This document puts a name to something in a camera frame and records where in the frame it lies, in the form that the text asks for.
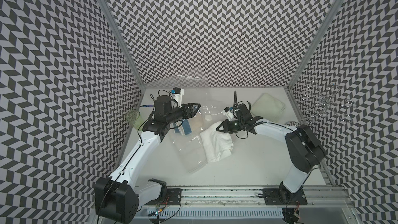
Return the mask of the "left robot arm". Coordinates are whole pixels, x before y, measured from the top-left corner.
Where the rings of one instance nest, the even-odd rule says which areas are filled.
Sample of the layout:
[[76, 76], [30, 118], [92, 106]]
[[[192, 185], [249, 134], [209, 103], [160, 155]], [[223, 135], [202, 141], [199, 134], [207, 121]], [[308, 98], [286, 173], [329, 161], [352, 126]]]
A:
[[166, 182], [150, 179], [146, 184], [136, 186], [138, 177], [171, 129], [171, 124], [195, 117], [200, 108], [199, 103], [180, 103], [179, 97], [157, 97], [134, 148], [109, 177], [99, 178], [94, 185], [98, 218], [128, 224], [143, 205], [151, 201], [167, 202]]

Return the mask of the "clear plastic vacuum bag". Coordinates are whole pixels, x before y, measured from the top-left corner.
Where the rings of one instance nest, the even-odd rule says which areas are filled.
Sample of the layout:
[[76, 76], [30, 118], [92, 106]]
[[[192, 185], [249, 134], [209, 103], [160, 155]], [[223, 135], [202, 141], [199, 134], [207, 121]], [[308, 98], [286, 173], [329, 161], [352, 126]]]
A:
[[208, 163], [218, 162], [232, 154], [232, 137], [216, 131], [216, 127], [220, 127], [228, 119], [224, 115], [224, 104], [212, 98], [208, 91], [199, 91], [200, 88], [209, 86], [207, 79], [173, 75], [150, 82], [146, 86], [169, 90], [175, 87], [193, 89], [193, 93], [186, 92], [182, 97], [183, 101], [201, 104], [195, 117], [171, 124], [167, 135], [187, 173], [195, 173]]

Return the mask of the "white towel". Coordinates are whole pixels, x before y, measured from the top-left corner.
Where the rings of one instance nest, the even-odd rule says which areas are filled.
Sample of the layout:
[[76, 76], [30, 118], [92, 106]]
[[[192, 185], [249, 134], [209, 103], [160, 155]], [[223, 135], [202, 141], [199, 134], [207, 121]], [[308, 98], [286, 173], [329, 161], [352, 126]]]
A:
[[232, 155], [234, 144], [231, 135], [216, 130], [221, 124], [221, 121], [216, 122], [200, 133], [208, 163], [215, 163]]

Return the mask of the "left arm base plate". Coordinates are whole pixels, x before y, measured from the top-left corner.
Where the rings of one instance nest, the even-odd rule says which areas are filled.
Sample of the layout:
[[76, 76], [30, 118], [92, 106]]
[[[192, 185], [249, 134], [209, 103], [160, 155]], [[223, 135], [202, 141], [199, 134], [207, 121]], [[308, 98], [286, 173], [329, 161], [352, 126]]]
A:
[[144, 205], [159, 205], [159, 206], [177, 206], [181, 203], [181, 188], [168, 188], [165, 193]]

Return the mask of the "blue and cream towel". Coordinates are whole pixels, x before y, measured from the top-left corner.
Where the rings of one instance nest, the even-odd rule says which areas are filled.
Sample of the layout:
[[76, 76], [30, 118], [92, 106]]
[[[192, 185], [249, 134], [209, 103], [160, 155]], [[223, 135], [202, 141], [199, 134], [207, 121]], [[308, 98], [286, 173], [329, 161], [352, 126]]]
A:
[[193, 132], [201, 131], [203, 127], [203, 120], [201, 117], [194, 117], [191, 119], [186, 119], [181, 123], [173, 123], [171, 130], [176, 134], [180, 134], [182, 136], [190, 135]]

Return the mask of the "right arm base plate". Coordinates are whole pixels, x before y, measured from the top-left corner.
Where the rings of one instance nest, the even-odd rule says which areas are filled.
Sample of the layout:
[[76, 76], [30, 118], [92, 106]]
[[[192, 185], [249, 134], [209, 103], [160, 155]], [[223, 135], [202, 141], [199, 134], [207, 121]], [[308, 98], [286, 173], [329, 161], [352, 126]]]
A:
[[285, 189], [279, 188], [263, 188], [262, 196], [265, 200], [266, 205], [277, 206], [277, 205], [308, 205], [304, 190], [300, 189], [296, 193], [291, 193]]

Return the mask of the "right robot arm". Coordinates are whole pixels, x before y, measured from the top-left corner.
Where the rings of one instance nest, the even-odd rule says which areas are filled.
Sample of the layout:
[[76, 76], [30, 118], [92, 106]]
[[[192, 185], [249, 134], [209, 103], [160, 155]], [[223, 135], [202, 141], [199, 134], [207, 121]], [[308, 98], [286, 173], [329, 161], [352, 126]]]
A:
[[245, 104], [226, 107], [222, 114], [226, 116], [216, 130], [227, 134], [244, 131], [247, 134], [264, 135], [287, 145], [292, 167], [279, 190], [283, 193], [296, 194], [316, 165], [327, 155], [319, 139], [311, 128], [305, 124], [290, 127], [253, 116]]

